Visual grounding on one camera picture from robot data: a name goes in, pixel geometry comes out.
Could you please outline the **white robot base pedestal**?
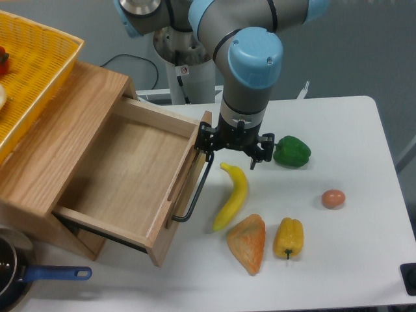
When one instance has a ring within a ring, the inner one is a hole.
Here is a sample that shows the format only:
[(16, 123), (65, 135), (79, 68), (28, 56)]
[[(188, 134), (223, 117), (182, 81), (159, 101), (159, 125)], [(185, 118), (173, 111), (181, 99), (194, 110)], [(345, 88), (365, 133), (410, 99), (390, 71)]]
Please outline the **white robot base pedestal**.
[(172, 104), (216, 101), (215, 64), (193, 32), (165, 27), (154, 33), (153, 46), (165, 64)]

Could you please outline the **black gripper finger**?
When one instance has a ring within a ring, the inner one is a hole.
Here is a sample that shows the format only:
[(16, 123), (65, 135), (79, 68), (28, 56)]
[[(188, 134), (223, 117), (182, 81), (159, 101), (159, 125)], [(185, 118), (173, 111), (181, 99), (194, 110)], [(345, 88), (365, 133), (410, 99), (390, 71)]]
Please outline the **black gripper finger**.
[(270, 162), (274, 152), (275, 135), (273, 133), (265, 133), (261, 136), (257, 135), (254, 143), (250, 146), (249, 152), (251, 157), (250, 169), (253, 170), (256, 164), (263, 161)]
[(214, 152), (220, 149), (217, 129), (212, 128), (208, 122), (200, 122), (194, 149), (203, 153), (205, 160), (209, 161)]

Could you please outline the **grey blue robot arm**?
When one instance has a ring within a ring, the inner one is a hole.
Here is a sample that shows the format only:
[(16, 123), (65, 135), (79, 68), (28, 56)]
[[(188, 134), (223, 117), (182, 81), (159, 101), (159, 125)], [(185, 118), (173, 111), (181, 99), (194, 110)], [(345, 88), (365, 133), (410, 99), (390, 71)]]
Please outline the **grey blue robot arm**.
[(218, 125), (202, 122), (195, 148), (212, 161), (221, 149), (244, 152), (253, 164), (270, 161), (274, 135), (260, 135), (281, 71), (278, 33), (321, 17), (328, 1), (116, 1), (134, 36), (171, 27), (190, 33), (224, 78)]

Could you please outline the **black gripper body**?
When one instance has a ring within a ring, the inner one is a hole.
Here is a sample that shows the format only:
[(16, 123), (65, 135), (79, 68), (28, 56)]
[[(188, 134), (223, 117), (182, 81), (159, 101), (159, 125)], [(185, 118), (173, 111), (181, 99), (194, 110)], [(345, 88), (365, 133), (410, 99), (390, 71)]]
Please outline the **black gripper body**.
[(260, 151), (258, 136), (261, 124), (245, 128), (242, 123), (237, 127), (229, 125), (223, 118), (216, 128), (216, 149), (243, 151), (247, 155), (255, 155)]

